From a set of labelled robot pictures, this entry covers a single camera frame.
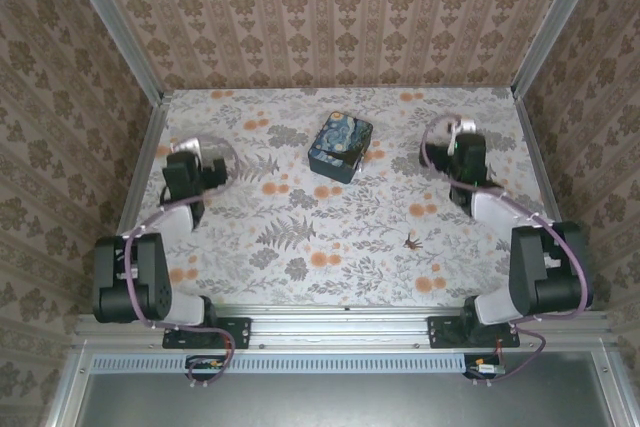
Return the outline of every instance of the table surface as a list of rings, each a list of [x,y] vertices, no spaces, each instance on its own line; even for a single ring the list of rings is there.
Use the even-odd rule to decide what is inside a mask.
[[[374,126],[349,185],[309,169],[307,150],[334,111]],[[167,251],[176,289],[229,304],[459,306],[507,282],[509,239],[467,217],[419,165],[424,127],[444,113],[473,118],[493,179],[543,212],[507,88],[190,90],[173,95],[139,221],[157,209],[171,143],[222,137],[240,171]],[[405,247],[409,234],[421,248]]]

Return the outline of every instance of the black mount plate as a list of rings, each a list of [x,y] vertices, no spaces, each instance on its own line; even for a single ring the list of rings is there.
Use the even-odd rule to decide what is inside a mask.
[[[224,329],[236,341],[236,349],[249,348],[251,339],[251,319],[249,317],[219,317],[216,327]],[[208,332],[186,332],[165,330],[162,338],[163,349],[225,349],[224,339]]]
[[[496,347],[496,340],[500,339],[502,347],[520,347],[520,337],[512,334],[509,324],[488,325],[476,333],[473,338],[464,334],[460,316],[437,316],[427,319],[429,328],[429,345],[432,349],[457,348],[489,348]]]

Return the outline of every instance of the wallpaper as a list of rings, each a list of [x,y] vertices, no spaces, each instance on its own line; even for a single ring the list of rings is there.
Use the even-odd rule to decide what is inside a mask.
[[[552,0],[115,0],[166,90],[511,84]]]
[[[580,0],[525,104],[640,388],[640,0]]]
[[[0,425],[37,425],[149,105],[89,0],[0,1]]]

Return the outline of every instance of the cable connector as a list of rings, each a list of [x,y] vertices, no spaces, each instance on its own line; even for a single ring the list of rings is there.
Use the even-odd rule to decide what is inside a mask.
[[[478,364],[478,372],[481,374],[504,375],[506,370],[502,365]]]

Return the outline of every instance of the small box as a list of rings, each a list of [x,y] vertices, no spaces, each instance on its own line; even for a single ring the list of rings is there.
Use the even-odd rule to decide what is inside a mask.
[[[333,112],[309,149],[309,166],[316,174],[348,184],[369,148],[373,125]]]

